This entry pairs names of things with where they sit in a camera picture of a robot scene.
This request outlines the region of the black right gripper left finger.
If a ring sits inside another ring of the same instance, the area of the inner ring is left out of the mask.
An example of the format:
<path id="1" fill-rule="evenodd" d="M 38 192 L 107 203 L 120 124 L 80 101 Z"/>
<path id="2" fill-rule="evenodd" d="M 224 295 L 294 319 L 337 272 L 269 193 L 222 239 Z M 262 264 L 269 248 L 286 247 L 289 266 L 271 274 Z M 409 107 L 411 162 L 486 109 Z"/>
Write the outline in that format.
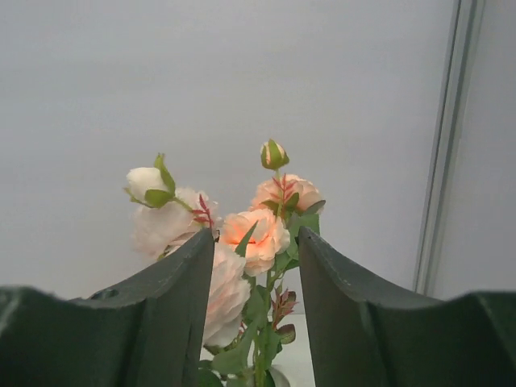
<path id="1" fill-rule="evenodd" d="M 2 287 L 2 385 L 197 385 L 213 258 L 203 230 L 91 298 Z"/>

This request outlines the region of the white ribbed ceramic vase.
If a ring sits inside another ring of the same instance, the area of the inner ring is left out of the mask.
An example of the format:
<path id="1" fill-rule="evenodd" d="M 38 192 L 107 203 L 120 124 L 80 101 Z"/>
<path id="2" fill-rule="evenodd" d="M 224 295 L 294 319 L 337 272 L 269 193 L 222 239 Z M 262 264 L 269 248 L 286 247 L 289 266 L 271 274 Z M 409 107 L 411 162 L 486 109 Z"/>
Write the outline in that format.
<path id="1" fill-rule="evenodd" d="M 223 386 L 255 387 L 255 369 L 247 367 L 238 375 L 231 374 L 222 383 Z M 294 387 L 295 382 L 286 375 L 281 367 L 273 365 L 266 372 L 264 386 Z"/>

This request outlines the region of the right aluminium frame post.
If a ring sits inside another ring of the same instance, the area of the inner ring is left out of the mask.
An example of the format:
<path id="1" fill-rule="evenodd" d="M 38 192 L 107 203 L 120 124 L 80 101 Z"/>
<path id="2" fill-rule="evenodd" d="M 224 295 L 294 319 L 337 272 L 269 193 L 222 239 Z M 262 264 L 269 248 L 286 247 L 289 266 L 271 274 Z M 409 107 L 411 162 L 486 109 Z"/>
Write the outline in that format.
<path id="1" fill-rule="evenodd" d="M 485 6 L 485 1 L 453 2 L 413 281 L 414 291 L 425 296 L 435 287 Z"/>

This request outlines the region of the pale pink rose stem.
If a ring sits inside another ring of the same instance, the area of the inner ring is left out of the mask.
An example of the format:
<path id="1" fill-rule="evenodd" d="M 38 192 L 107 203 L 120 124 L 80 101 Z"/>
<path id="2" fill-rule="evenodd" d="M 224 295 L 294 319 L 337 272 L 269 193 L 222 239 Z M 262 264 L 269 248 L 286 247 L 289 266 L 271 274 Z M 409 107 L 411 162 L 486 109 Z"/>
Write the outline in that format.
<path id="1" fill-rule="evenodd" d="M 124 191 L 138 205 L 133 215 L 135 248 L 154 260 L 171 255 L 203 229 L 219 237 L 223 219 L 218 215 L 218 203 L 203 191 L 176 186 L 163 153 L 157 155 L 152 167 L 130 169 Z M 205 346 L 227 347 L 239 334 L 251 292 L 243 269 L 243 257 L 223 243 L 214 245 Z"/>

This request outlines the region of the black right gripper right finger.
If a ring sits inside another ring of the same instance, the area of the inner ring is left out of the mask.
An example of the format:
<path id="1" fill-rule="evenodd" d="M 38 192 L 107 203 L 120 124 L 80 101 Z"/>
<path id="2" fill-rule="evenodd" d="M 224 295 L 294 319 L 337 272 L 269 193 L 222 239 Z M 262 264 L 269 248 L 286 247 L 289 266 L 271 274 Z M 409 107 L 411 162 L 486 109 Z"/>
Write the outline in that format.
<path id="1" fill-rule="evenodd" d="M 307 227 L 298 251 L 316 385 L 514 385 L 514 293 L 429 298 L 360 266 Z"/>

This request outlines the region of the orange rose stem with bud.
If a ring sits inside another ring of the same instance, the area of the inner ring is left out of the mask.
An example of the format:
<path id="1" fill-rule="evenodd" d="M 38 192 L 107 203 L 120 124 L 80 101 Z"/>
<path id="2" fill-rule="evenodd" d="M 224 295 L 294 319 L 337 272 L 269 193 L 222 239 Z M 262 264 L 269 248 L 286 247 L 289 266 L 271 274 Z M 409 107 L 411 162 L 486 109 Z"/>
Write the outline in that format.
<path id="1" fill-rule="evenodd" d="M 299 265 L 301 227 L 318 231 L 326 202 L 311 181 L 281 171 L 289 157 L 277 141 L 262 145 L 260 161 L 273 176 L 248 210 L 224 219 L 214 246 L 203 337 L 212 357 L 199 365 L 201 386 L 278 386 L 273 361 L 296 339 L 285 318 L 297 294 L 283 280 Z"/>

